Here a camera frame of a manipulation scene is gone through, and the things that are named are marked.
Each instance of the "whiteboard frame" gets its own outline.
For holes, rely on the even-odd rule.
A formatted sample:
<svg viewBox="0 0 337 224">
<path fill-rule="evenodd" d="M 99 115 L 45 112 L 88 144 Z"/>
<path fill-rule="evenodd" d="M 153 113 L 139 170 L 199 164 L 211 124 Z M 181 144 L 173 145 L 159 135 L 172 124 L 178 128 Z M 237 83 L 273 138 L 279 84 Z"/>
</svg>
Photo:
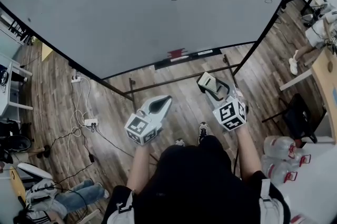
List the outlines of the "whiteboard frame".
<svg viewBox="0 0 337 224">
<path fill-rule="evenodd" d="M 247 55 L 243 58 L 243 60 L 239 63 L 239 64 L 234 64 L 234 65 L 230 65 L 229 62 L 227 61 L 228 63 L 228 66 L 226 67 L 222 67 L 220 69 L 217 69 L 217 70 L 213 70 L 212 72 L 216 72 L 216 71 L 221 71 L 221 70 L 224 70 L 224 69 L 230 69 L 231 70 L 231 73 L 233 75 L 233 78 L 235 76 L 235 74 L 240 70 L 240 68 L 245 64 L 245 62 L 249 59 L 249 57 L 253 54 L 253 52 L 256 50 L 256 48 L 259 46 L 259 44 L 262 42 L 262 40 L 264 39 L 264 37 L 266 36 L 266 34 L 268 33 L 268 31 L 271 29 L 271 27 L 273 26 L 274 22 L 276 21 L 276 19 L 278 18 L 278 11 L 281 7 L 281 4 L 284 0 L 281 0 L 279 6 L 277 7 L 274 15 L 271 17 L 270 21 L 268 22 L 266 28 L 264 29 L 264 31 L 262 32 L 262 34 L 260 35 L 260 37 L 256 40 L 256 41 L 253 41 L 253 42 L 248 42 L 248 43 L 238 43 L 238 44 L 233 44 L 233 45 L 229 45 L 229 46 L 225 46 L 225 47 L 218 47 L 218 48 L 227 48 L 227 47 L 233 47 L 233 46 L 238 46 L 238 45 L 245 45 L 245 44 L 249 44 L 249 43 L 254 43 L 253 46 L 250 48 L 250 50 L 248 51 Z M 196 74 L 193 74 L 193 75 L 189 75 L 189 76 L 185 76 L 185 77 L 181 77 L 181 78 L 178 78 L 178 79 L 173 79 L 173 80 L 170 80 L 170 81 L 166 81 L 166 82 L 163 82 L 163 83 L 158 83 L 158 84 L 153 84 L 153 85 L 150 85 L 150 86 L 145 86 L 145 87 L 142 87 L 142 88 L 138 88 L 138 89 L 133 89 L 132 87 L 132 80 L 130 79 L 130 88 L 131 90 L 129 91 L 126 91 L 126 92 L 122 92 L 121 90 L 117 89 L 116 87 L 112 86 L 111 84 L 109 84 L 108 82 L 106 82 L 105 80 L 106 79 L 109 79 L 111 77 L 114 77 L 114 76 L 118 76 L 118 75 L 121 75 L 121 74 L 124 74 L 124 73 L 128 73 L 128 72 L 131 72 L 131 71 L 134 71 L 134 70 L 138 70 L 138 69 L 142 69 L 144 67 L 148 67 L 148 66 L 152 66 L 158 62 L 154 62 L 154 63 L 151 63 L 151 64 L 148 64 L 148 65 L 145 65 L 145 66 L 140 66 L 140 67 L 137 67 L 135 69 L 132 69 L 132 70 L 128 70 L 128 71 L 125 71 L 125 72 L 122 72 L 122 73 L 118 73 L 118 74 L 114 74 L 112 76 L 109 76 L 109 77 L 106 77 L 106 78 L 99 78 L 98 76 L 96 76 L 95 74 L 93 74 L 92 72 L 90 72 L 89 70 L 85 69 L 84 67 L 82 67 L 81 65 L 79 65 L 78 63 L 76 63 L 74 60 L 72 60 L 70 57 L 68 57 L 66 54 L 62 53 L 60 50 L 58 50 L 56 47 L 54 47 L 52 44 L 50 44 L 48 41 L 46 41 L 45 39 L 43 39 L 41 36 L 39 36 L 36 32 L 34 32 L 26 23 L 24 23 L 23 21 L 21 21 L 14 13 L 12 13 L 10 11 L 10 9 L 8 9 L 2 2 L 0 2 L 0 8 L 2 8 L 10 17 L 12 17 L 15 21 L 18 22 L 18 24 L 22 27 L 22 28 L 26 28 L 27 30 L 29 30 L 34 36 L 36 36 L 39 40 L 41 40 L 44 44 L 46 44 L 47 46 L 49 46 L 51 49 L 53 49 L 55 52 L 57 52 L 59 55 L 61 55 L 62 57 L 64 57 L 65 59 L 67 59 L 69 61 L 69 65 L 71 67 L 73 67 L 74 69 L 78 70 L 79 72 L 83 73 L 84 75 L 88 76 L 90 79 L 98 82 L 99 84 L 109 88 L 110 90 L 114 91 L 115 93 L 131 100 L 134 104 L 134 107 L 135 107 L 135 103 L 134 103 L 134 97 L 133 97 L 133 93 L 135 92 L 139 92 L 139 91 L 142 91 L 142 90 L 147 90 L 147 89 L 150 89 L 150 88 L 154 88 L 154 87 L 157 87 L 157 86 L 161 86 L 161 85 L 164 85 L 164 84 L 168 84 L 168 83 L 172 83 L 172 82 L 176 82 L 176 81 L 181 81 L 181 80 L 184 80 L 184 79 L 189 79 L 191 77 L 195 77 Z"/>
</svg>

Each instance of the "white shoe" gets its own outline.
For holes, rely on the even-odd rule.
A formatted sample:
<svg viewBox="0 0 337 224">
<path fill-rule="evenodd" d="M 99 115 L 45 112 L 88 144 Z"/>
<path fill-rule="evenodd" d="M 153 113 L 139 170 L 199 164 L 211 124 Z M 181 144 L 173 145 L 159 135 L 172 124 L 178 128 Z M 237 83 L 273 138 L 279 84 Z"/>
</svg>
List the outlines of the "white shoe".
<svg viewBox="0 0 337 224">
<path fill-rule="evenodd" d="M 199 138 L 198 138 L 198 144 L 201 142 L 203 138 L 208 136 L 210 134 L 210 127 L 205 122 L 202 122 L 199 125 Z"/>
<path fill-rule="evenodd" d="M 175 145 L 185 146 L 185 142 L 183 139 L 177 139 L 175 141 Z"/>
<path fill-rule="evenodd" d="M 290 72 L 294 75 L 298 74 L 297 61 L 294 58 L 289 58 Z"/>
<path fill-rule="evenodd" d="M 110 193 L 106 189 L 104 189 L 104 196 L 103 197 L 104 197 L 104 199 L 108 199 L 110 197 Z"/>
</svg>

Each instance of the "chair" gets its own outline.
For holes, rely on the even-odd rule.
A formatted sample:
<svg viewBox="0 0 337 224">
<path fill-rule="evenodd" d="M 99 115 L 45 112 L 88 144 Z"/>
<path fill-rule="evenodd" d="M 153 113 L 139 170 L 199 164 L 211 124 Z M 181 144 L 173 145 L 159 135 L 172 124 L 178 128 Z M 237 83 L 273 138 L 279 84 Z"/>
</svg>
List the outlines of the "chair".
<svg viewBox="0 0 337 224">
<path fill-rule="evenodd" d="M 313 141 L 313 143 L 317 143 L 315 133 L 309 124 L 311 113 L 301 95 L 295 94 L 289 104 L 281 98 L 279 98 L 279 100 L 281 100 L 285 104 L 286 109 L 278 114 L 262 120 L 262 123 L 268 120 L 272 120 L 284 136 L 280 127 L 274 121 L 275 117 L 281 115 L 289 129 L 291 138 L 293 138 L 294 140 L 300 140 L 303 137 L 309 137 Z"/>
</svg>

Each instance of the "whiteboard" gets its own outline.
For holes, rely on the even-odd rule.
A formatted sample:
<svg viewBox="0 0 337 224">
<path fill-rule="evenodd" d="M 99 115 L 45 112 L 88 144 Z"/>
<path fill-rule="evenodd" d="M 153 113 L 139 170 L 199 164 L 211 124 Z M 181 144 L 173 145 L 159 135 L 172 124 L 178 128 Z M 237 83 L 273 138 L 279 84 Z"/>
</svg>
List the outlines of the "whiteboard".
<svg viewBox="0 0 337 224">
<path fill-rule="evenodd" d="M 99 78 L 256 41 L 281 0 L 0 0 L 47 45 Z"/>
</svg>

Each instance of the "wall outlet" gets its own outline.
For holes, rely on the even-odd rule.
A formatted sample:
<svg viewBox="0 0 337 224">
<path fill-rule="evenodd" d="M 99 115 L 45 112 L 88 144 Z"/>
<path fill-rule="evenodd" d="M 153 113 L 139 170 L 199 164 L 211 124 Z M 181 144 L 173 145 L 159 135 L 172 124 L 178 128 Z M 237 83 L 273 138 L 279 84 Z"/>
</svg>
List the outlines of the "wall outlet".
<svg viewBox="0 0 337 224">
<path fill-rule="evenodd" d="M 81 81 L 81 77 L 79 75 L 72 76 L 72 83 L 79 83 Z"/>
<path fill-rule="evenodd" d="M 86 126 L 91 126 L 91 124 L 96 123 L 96 125 L 98 125 L 98 119 L 85 119 L 84 120 L 84 124 Z"/>
</svg>

